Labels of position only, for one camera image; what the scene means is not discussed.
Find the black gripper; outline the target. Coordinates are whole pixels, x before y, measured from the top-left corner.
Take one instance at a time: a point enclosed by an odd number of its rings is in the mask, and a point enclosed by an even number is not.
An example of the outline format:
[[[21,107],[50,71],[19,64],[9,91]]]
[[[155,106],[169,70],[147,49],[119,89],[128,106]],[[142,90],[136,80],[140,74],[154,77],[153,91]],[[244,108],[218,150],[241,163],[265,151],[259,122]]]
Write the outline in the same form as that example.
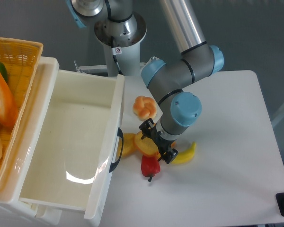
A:
[[[151,138],[153,142],[158,147],[158,152],[160,157],[158,161],[163,160],[166,164],[170,164],[178,155],[178,151],[173,148],[173,143],[176,140],[167,140],[162,137],[161,131],[157,130],[157,125],[154,125],[153,119],[149,118],[145,120],[140,126],[139,129],[142,132],[141,139]]]

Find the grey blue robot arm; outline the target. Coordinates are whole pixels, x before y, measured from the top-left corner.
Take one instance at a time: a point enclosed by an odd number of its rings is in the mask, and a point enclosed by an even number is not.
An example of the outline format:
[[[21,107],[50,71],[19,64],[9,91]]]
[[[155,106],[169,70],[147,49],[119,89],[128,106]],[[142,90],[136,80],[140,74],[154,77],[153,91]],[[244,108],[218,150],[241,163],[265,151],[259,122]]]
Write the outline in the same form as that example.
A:
[[[83,18],[97,17],[94,33],[103,45],[109,76],[140,75],[162,111],[158,122],[148,117],[140,126],[143,137],[152,139],[160,158],[172,162],[178,152],[171,144],[201,114],[200,100],[184,88],[223,68],[223,53],[208,45],[193,8],[187,0],[162,0],[160,5],[173,34],[181,60],[168,66],[151,58],[140,63],[140,43],[146,35],[146,24],[134,12],[130,0],[69,0],[69,9],[78,27]]]

